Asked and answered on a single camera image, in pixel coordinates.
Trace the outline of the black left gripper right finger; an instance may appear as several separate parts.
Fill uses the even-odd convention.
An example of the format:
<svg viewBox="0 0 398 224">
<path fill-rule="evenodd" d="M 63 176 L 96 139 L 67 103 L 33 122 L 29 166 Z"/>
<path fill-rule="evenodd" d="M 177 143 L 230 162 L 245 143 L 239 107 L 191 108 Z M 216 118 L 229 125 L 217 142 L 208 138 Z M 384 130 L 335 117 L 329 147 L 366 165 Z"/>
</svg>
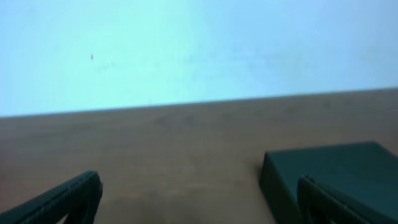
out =
<svg viewBox="0 0 398 224">
<path fill-rule="evenodd" d="M 396 219 L 309 176 L 298 180 L 297 203 L 304 223 L 397 224 Z"/>
</svg>

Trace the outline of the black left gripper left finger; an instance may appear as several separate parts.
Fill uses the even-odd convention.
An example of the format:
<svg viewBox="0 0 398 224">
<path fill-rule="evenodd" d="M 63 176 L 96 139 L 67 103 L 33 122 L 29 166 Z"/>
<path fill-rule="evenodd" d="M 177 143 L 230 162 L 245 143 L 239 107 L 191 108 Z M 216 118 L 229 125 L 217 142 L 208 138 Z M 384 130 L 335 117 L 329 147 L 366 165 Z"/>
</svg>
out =
<svg viewBox="0 0 398 224">
<path fill-rule="evenodd" d="M 1 214 L 2 224 L 94 223 L 103 185 L 97 171 L 86 171 Z"/>
</svg>

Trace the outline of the black gift box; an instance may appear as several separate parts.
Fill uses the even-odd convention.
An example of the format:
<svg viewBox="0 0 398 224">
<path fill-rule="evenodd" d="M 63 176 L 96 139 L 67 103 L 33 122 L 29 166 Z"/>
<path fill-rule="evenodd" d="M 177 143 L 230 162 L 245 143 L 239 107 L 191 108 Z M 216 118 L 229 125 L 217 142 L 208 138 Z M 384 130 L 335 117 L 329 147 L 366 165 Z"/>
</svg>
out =
<svg viewBox="0 0 398 224">
<path fill-rule="evenodd" d="M 304 223 L 297 203 L 302 176 L 397 220 L 397 156 L 376 142 L 267 152 L 259 185 L 277 223 Z"/>
</svg>

